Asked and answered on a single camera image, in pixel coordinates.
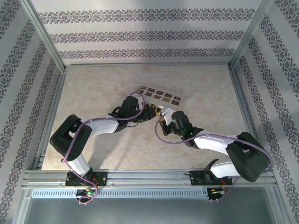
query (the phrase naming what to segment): striped wallpaper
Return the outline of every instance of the striped wallpaper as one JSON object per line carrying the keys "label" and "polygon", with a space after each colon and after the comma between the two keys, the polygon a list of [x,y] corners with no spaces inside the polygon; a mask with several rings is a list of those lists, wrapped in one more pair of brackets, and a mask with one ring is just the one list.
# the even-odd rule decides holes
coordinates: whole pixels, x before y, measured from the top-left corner
{"label": "striped wallpaper", "polygon": [[0,224],[35,159],[59,69],[18,0],[0,0]]}
{"label": "striped wallpaper", "polygon": [[299,223],[298,18],[296,1],[273,1],[234,68],[291,223]]}
{"label": "striped wallpaper", "polygon": [[230,62],[260,0],[32,0],[65,64]]}

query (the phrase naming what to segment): wire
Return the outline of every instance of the wire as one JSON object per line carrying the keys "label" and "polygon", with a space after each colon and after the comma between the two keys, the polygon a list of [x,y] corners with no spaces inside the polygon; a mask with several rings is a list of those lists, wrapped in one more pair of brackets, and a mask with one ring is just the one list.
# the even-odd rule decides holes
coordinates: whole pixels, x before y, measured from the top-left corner
{"label": "wire", "polygon": [[225,185],[225,190],[227,190],[228,189],[228,185],[224,182],[223,179],[221,179],[221,187],[224,186],[224,185]]}
{"label": "wire", "polygon": [[98,186],[99,185],[99,181],[97,180],[97,178],[93,178],[93,181],[95,181],[95,184]]}
{"label": "wire", "polygon": [[[158,132],[157,132],[157,126],[158,126],[159,122],[164,118],[164,116],[165,116],[165,115],[161,116],[161,117],[158,119],[158,121],[157,121],[157,123],[156,123],[156,125],[155,125],[155,134],[156,134],[156,136],[158,137],[158,139],[160,139],[162,142],[164,142],[164,143],[166,143],[166,144],[177,145],[177,144],[182,144],[182,143],[191,141],[191,140],[196,139],[196,138],[202,138],[202,137],[208,137],[208,136],[210,136],[210,137],[214,137],[214,138],[218,138],[218,139],[225,139],[225,140],[228,139],[228,140],[238,141],[238,142],[240,142],[240,143],[243,143],[243,144],[246,144],[246,145],[251,146],[251,147],[253,147],[253,148],[256,148],[257,150],[261,151],[262,153],[264,153],[264,154],[269,158],[271,164],[270,164],[269,168],[266,169],[266,170],[264,171],[264,173],[267,173],[267,172],[272,171],[272,169],[273,169],[273,167],[274,167],[274,160],[272,159],[272,157],[270,156],[270,154],[269,154],[266,150],[264,150],[263,148],[260,148],[259,146],[254,145],[254,144],[252,144],[252,143],[250,143],[250,142],[243,141],[243,140],[241,140],[241,139],[237,139],[237,138],[233,138],[233,137],[229,137],[229,136],[206,133],[206,134],[196,135],[196,136],[193,136],[193,137],[191,137],[191,138],[188,138],[188,139],[186,139],[186,140],[179,141],[179,142],[169,142],[169,141],[165,141],[165,140],[163,140],[163,139],[160,138],[160,136],[158,135]],[[233,182],[233,184],[232,184],[232,185],[230,186],[230,188],[227,190],[227,192],[226,192],[226,193],[225,193],[225,194],[224,194],[218,201],[222,200],[224,197],[227,196],[227,194],[232,190],[232,188],[234,187],[234,185],[237,183],[237,180],[238,180],[238,179],[239,179],[239,177],[237,176],[236,179],[235,179],[235,181]]]}
{"label": "wire", "polygon": [[138,93],[138,92],[132,92],[132,93],[130,94],[130,96],[132,96],[133,94],[138,94],[138,95],[140,95],[140,96],[142,97],[143,105],[142,105],[142,108],[141,108],[141,110],[139,111],[138,114],[136,114],[135,116],[133,116],[133,117],[131,117],[131,118],[94,118],[94,119],[92,119],[92,120],[87,120],[86,122],[83,122],[83,123],[79,126],[79,128],[77,129],[77,131],[75,132],[75,135],[74,135],[74,137],[73,137],[73,139],[72,139],[72,141],[71,141],[71,144],[70,144],[70,146],[69,146],[69,148],[68,148],[68,150],[67,150],[65,156],[64,156],[64,158],[61,160],[61,163],[65,163],[65,164],[70,168],[70,170],[74,173],[74,175],[76,175],[76,176],[77,176],[78,178],[80,178],[81,180],[83,180],[83,181],[85,181],[85,182],[91,184],[91,185],[94,186],[94,188],[95,188],[95,190],[94,190],[94,195],[93,195],[91,198],[89,198],[88,196],[82,196],[82,197],[80,197],[80,198],[78,199],[79,204],[88,204],[88,203],[90,203],[90,202],[97,196],[97,194],[98,194],[98,186],[97,186],[94,182],[92,182],[92,181],[90,181],[90,180],[88,180],[88,179],[82,177],[80,174],[78,174],[75,170],[73,170],[73,169],[71,168],[71,166],[70,166],[69,163],[67,162],[67,158],[68,158],[69,154],[71,153],[71,149],[72,149],[72,147],[73,147],[73,145],[74,145],[74,143],[75,143],[75,140],[76,140],[76,138],[77,138],[77,136],[78,136],[78,133],[79,133],[79,131],[81,130],[81,128],[82,128],[84,125],[86,125],[86,124],[88,124],[88,123],[90,123],[90,122],[92,122],[92,121],[96,121],[96,120],[131,120],[131,119],[134,119],[134,118],[138,117],[138,116],[143,112],[143,110],[144,110],[144,107],[145,107],[145,99],[144,99],[144,96],[143,96],[142,94]]}

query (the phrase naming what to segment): wall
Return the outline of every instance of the wall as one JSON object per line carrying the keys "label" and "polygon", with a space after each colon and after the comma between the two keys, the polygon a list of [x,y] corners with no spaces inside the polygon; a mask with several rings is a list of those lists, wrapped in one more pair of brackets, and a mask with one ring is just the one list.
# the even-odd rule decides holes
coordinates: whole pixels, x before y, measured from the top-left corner
{"label": "wall", "polygon": [[256,135],[275,160],[292,223],[299,223],[298,28],[298,2],[273,1],[235,67]]}
{"label": "wall", "polygon": [[261,0],[32,0],[65,64],[230,62]]}
{"label": "wall", "polygon": [[59,70],[18,0],[0,0],[0,224],[34,161]]}

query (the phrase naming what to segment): metal extrusion bar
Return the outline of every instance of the metal extrusion bar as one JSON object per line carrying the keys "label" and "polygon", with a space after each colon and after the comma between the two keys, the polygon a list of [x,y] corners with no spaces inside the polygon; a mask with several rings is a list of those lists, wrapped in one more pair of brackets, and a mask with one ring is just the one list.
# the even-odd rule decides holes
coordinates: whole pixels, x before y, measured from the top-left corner
{"label": "metal extrusion bar", "polygon": [[46,28],[44,27],[43,22],[41,21],[32,2],[30,0],[20,0],[20,3],[23,6],[23,9],[26,11],[28,17],[34,24],[36,31],[38,32],[44,44],[46,45],[47,50],[49,51],[51,57],[55,61],[55,64],[58,66],[60,71],[64,71],[65,69],[64,62],[62,61],[59,52],[57,51],[53,41],[51,40],[50,35],[48,34]]}
{"label": "metal extrusion bar", "polygon": [[86,68],[86,67],[120,67],[120,66],[186,66],[186,65],[227,65],[225,62],[170,62],[170,63],[84,63],[70,64],[66,68]]}
{"label": "metal extrusion bar", "polygon": [[246,108],[244,98],[242,97],[242,92],[241,92],[240,86],[239,86],[239,84],[237,82],[237,79],[236,79],[235,71],[233,69],[231,69],[229,66],[228,66],[228,71],[229,71],[230,78],[231,78],[232,83],[233,83],[233,87],[235,89],[235,95],[236,95],[237,100],[238,100],[238,104],[239,104],[241,114],[242,114],[242,117],[243,117],[243,120],[244,120],[246,131],[249,132],[254,138],[256,138],[254,130],[253,130],[253,126],[252,126],[251,121],[250,121],[249,112]]}
{"label": "metal extrusion bar", "polygon": [[234,55],[231,60],[231,67],[235,67],[238,60],[242,56],[243,51],[247,47],[247,44],[249,43],[250,39],[252,38],[252,35],[254,34],[258,24],[262,20],[262,17],[264,16],[265,12],[269,8],[269,5],[272,3],[272,0],[262,0],[258,8],[256,9],[256,13],[254,14],[252,20],[250,21],[250,24],[248,25],[237,49],[234,52]]}
{"label": "metal extrusion bar", "polygon": [[[190,177],[185,173],[190,169],[173,170],[95,170],[108,172],[107,184],[101,189],[156,189],[156,188],[196,188],[191,186]],[[66,188],[68,171],[27,171],[22,183],[23,189]],[[254,183],[239,178],[236,187],[275,187],[276,179],[272,172],[262,174]]]}

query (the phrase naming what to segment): vented metal panel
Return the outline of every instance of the vented metal panel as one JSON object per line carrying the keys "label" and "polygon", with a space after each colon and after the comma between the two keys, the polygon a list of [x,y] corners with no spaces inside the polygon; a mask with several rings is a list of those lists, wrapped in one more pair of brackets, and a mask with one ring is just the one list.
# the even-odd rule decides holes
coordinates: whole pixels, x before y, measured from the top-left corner
{"label": "vented metal panel", "polygon": [[[34,189],[32,198],[72,198],[75,189]],[[99,198],[204,198],[206,188],[190,189],[99,189]]]}
{"label": "vented metal panel", "polygon": [[273,224],[275,221],[264,188],[235,188],[224,201],[212,204],[207,199],[193,197],[96,198],[86,206],[74,198],[32,198],[20,223]]}

